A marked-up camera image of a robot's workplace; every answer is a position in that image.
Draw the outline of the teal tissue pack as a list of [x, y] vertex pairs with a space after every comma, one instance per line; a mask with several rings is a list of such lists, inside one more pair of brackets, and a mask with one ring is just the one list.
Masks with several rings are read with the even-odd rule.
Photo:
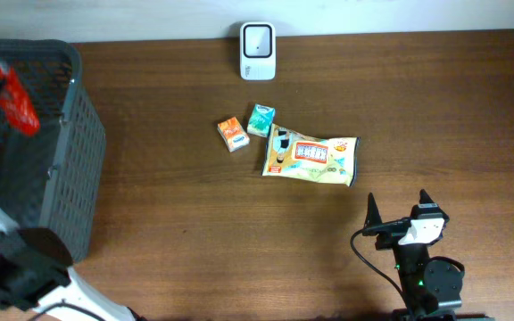
[[247, 132], [254, 136], [267, 137], [275, 115], [274, 108], [256, 103], [248, 120]]

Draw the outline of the orange tissue pack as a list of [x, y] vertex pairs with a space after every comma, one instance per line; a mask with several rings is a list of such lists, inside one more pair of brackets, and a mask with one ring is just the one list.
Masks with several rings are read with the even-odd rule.
[[217, 125], [228, 150], [234, 152], [250, 143], [248, 134], [236, 117], [224, 120]]

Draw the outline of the yellow snack bag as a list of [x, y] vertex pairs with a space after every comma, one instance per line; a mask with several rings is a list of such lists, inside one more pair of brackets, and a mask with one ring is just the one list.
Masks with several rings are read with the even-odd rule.
[[264, 177], [287, 177], [352, 186], [359, 137], [317, 138], [272, 124], [262, 167]]

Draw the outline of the red snack packet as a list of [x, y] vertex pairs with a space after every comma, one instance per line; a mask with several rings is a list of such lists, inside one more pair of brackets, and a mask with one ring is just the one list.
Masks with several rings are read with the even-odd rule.
[[40, 129], [39, 117], [18, 73], [9, 63], [0, 60], [0, 108], [11, 128], [25, 136]]

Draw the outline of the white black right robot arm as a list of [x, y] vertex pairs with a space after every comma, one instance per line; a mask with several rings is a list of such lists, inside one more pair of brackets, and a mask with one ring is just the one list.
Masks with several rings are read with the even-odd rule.
[[403, 309], [393, 320], [454, 320], [462, 305], [460, 292], [465, 267], [454, 259], [432, 257], [428, 248], [443, 238], [449, 216], [425, 190], [408, 217], [384, 222], [373, 194], [368, 196], [367, 216], [361, 234], [376, 238], [378, 251], [394, 254]]

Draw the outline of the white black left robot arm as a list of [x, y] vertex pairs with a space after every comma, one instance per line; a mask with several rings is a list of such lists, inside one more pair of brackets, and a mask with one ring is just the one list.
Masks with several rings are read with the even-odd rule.
[[[0, 61], [0, 107], [9, 125], [26, 136], [39, 118], [14, 69]], [[138, 320], [74, 269], [66, 246], [50, 229], [21, 228], [0, 208], [0, 309], [33, 310], [59, 320]]]

